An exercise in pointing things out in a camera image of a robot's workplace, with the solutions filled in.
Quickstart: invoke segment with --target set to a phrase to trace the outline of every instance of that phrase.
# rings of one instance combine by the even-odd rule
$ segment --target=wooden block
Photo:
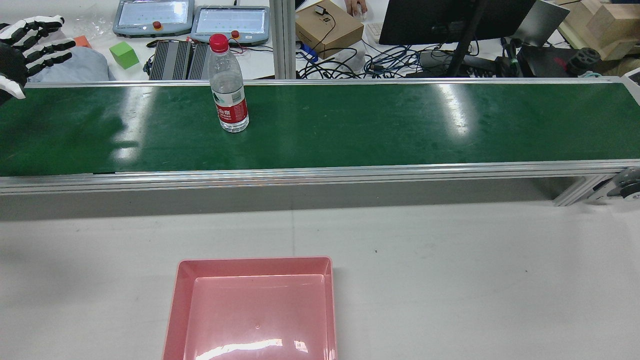
[[[122,66],[123,69],[128,69],[140,62],[133,48],[124,41],[110,47],[109,51],[111,51],[113,59]]]
[[[92,49],[91,44],[89,44],[89,40],[87,40],[86,36],[84,35],[81,37],[74,38],[74,41],[76,41],[76,46],[88,47],[89,49]]]
[[[640,4],[602,5],[586,27],[600,46],[623,39],[640,39]]]

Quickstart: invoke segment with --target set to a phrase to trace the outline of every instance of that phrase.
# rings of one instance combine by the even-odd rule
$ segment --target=orange object
[[[86,36],[84,35],[81,37],[74,38],[74,41],[76,42],[76,46],[88,47],[89,49],[93,49],[91,47],[91,44],[89,44],[89,40],[87,40]]]

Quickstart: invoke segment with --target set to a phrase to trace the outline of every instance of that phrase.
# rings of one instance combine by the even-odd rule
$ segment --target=metal leg
[[[296,10],[293,0],[270,0],[276,79],[296,78]]]
[[[569,206],[578,200],[581,200],[585,195],[593,192],[593,187],[610,178],[612,175],[593,175],[582,176],[576,180],[576,182],[569,186],[569,189],[565,190],[560,196],[554,199],[556,206]]]

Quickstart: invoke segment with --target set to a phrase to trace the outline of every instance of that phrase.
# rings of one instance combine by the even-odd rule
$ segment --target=white floor
[[[0,197],[3,360],[160,359],[180,260],[307,255],[333,258],[339,359],[640,353],[640,203],[6,220],[16,199]]]

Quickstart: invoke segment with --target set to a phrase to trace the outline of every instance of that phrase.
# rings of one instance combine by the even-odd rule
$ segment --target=aluminum frame
[[[591,79],[349,79],[245,81],[247,85],[377,85],[377,84],[599,84],[623,83],[638,101],[640,87],[620,78]],[[208,86],[206,81],[105,81],[62,84],[29,83],[28,88],[118,86]],[[640,159],[532,161],[518,163],[471,163],[441,165],[397,165],[373,167],[289,168],[270,170],[212,170],[176,172],[122,172],[55,176],[0,177],[0,195],[109,192],[178,188],[222,188],[299,184],[353,184],[389,181],[443,181],[455,179],[508,179],[532,177],[578,177],[556,199],[567,206],[593,193],[594,185],[625,168],[640,165]]]

